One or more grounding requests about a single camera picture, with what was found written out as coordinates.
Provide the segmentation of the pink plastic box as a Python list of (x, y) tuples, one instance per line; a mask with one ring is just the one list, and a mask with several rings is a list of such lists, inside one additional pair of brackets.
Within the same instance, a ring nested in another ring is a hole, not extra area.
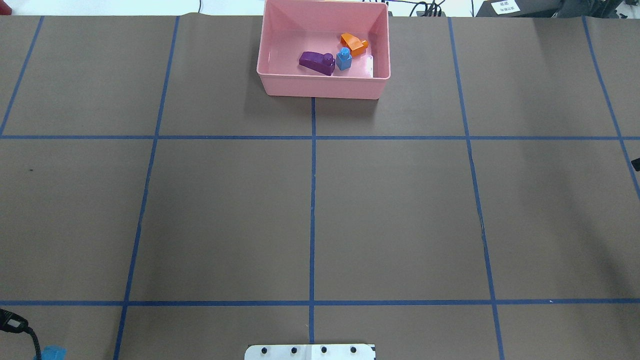
[[(391, 77), (387, 10), (382, 2), (267, 0), (256, 66), (266, 94), (378, 100)], [(306, 51), (336, 56), (343, 34), (368, 42), (350, 68), (325, 75), (299, 63)]]

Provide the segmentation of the long blue block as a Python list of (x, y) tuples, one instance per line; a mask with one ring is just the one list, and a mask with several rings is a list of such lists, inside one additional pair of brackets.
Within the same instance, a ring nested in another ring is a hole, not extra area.
[(67, 350), (64, 347), (48, 345), (40, 351), (39, 357), (34, 357), (34, 360), (64, 360), (66, 355)]

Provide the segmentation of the orange block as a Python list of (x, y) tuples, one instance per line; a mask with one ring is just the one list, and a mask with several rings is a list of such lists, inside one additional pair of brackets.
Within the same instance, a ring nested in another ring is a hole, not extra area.
[(342, 47), (348, 48), (352, 57), (363, 55), (370, 47), (370, 43), (366, 39), (358, 38), (349, 32), (340, 35), (340, 43)]

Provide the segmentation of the purple wedge block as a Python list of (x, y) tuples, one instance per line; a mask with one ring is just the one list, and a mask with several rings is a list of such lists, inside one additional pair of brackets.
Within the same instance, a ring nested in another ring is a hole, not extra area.
[(322, 75), (332, 76), (336, 68), (336, 59), (331, 53), (304, 51), (298, 59), (298, 64)]

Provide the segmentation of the small blue block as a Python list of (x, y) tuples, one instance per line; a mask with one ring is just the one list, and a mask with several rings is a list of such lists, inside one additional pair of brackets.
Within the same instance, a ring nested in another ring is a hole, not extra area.
[(351, 50), (348, 47), (342, 47), (338, 53), (336, 53), (335, 64), (339, 71), (346, 71), (351, 68), (353, 57)]

